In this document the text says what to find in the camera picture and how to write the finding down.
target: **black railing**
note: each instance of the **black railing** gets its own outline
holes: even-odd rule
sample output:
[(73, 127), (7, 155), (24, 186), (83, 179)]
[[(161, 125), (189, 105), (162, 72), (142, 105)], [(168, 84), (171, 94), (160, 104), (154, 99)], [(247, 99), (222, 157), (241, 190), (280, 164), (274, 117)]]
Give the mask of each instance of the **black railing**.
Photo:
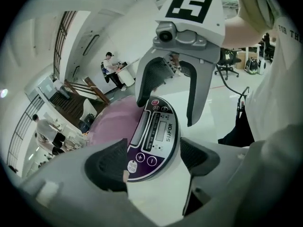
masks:
[(75, 15), (76, 15), (76, 11), (64, 12), (59, 25), (58, 34), (55, 43), (55, 50), (53, 53), (53, 76), (56, 79), (59, 79), (59, 75), (60, 75), (60, 62), (61, 62), (61, 53), (62, 53), (63, 44), (67, 36), (68, 28), (70, 27), (71, 22), (75, 17)]
[(39, 111), (43, 104), (44, 101), (39, 95), (37, 95), (22, 114), (9, 144), (7, 165), (11, 165), (16, 168), (18, 154), (25, 133), (32, 122), (33, 115)]

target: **purple control panel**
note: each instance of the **purple control panel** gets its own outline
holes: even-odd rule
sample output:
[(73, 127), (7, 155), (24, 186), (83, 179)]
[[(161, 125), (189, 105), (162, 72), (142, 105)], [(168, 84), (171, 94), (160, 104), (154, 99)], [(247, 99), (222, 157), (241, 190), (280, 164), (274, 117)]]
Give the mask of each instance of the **purple control panel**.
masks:
[(129, 182), (147, 180), (171, 160), (178, 141), (178, 120), (171, 105), (151, 96), (127, 150)]

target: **bright light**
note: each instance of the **bright light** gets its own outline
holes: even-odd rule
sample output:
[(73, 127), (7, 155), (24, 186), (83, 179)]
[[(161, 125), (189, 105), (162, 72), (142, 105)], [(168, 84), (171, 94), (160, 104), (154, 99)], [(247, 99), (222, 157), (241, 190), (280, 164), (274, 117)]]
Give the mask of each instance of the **bright light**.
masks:
[(7, 93), (8, 93), (8, 90), (7, 90), (7, 89), (3, 89), (3, 90), (1, 91), (0, 97), (1, 97), (1, 98), (4, 98), (4, 97), (7, 95)]

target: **display screen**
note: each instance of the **display screen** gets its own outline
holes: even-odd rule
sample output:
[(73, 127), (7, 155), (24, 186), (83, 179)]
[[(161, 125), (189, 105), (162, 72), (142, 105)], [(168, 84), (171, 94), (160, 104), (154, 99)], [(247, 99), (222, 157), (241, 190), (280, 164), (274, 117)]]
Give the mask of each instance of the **display screen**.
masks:
[(166, 127), (166, 122), (160, 121), (159, 128), (158, 128), (158, 133), (157, 133), (157, 136), (156, 136), (157, 141), (163, 141), (164, 133), (165, 133), (165, 127)]

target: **white chair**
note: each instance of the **white chair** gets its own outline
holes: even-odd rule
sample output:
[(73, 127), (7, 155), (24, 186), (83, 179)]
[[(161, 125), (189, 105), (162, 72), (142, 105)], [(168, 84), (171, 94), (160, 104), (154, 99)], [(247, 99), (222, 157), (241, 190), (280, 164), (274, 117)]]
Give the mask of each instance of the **white chair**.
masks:
[(88, 99), (85, 99), (85, 101), (83, 103), (83, 114), (82, 114), (80, 120), (84, 121), (85, 117), (88, 114), (92, 114), (92, 115), (94, 115), (94, 117), (96, 117), (97, 111), (95, 110), (94, 106), (91, 105), (90, 101)]

